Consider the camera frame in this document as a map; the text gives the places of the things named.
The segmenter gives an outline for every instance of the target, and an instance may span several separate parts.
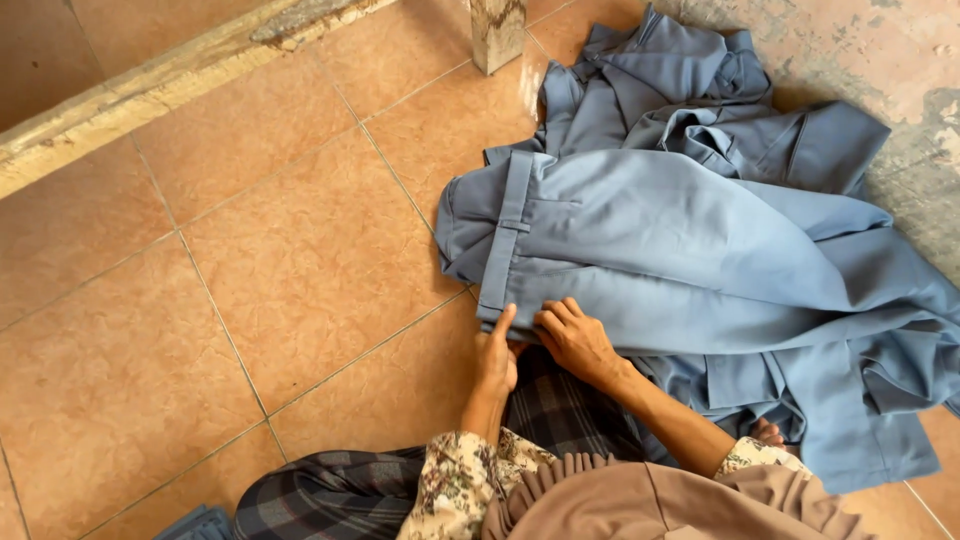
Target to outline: hand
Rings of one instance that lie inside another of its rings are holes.
[[[603,323],[586,316],[572,298],[544,302],[534,323],[541,327],[534,331],[558,364],[577,379],[611,394],[629,362],[613,350]]]
[[[477,334],[477,378],[474,393],[506,399],[516,387],[516,357],[527,344],[507,339],[507,330],[515,316],[516,305],[507,304],[497,318],[493,331]]]

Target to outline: shirt sleeve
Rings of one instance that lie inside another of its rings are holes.
[[[442,433],[426,447],[417,501],[397,539],[479,538],[487,504],[503,497],[496,449],[475,433]]]
[[[720,479],[734,471],[755,465],[782,465],[791,471],[801,473],[805,479],[813,476],[798,457],[786,450],[770,446],[752,437],[741,437],[733,445],[733,450],[720,464],[713,479]]]

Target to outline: wooden leg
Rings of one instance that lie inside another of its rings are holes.
[[[492,74],[523,52],[527,0],[470,0],[473,63]]]

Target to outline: orange tile floor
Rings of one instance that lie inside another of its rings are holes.
[[[464,3],[402,0],[0,201],[0,536],[150,538],[289,459],[454,427],[476,302],[438,271],[440,190],[643,7],[530,0],[487,78]],[[956,420],[924,421],[947,472],[851,495],[888,538],[948,538],[926,505],[960,534]]]

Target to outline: floral shirt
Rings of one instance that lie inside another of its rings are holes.
[[[403,522],[398,540],[473,540],[487,504],[494,497],[506,500],[520,481],[520,473],[535,473],[541,464],[557,459],[550,452],[500,428],[494,449],[480,435],[450,431],[434,437],[426,449],[414,509]],[[812,473],[794,455],[743,437],[724,459],[713,479],[752,465],[782,465]]]

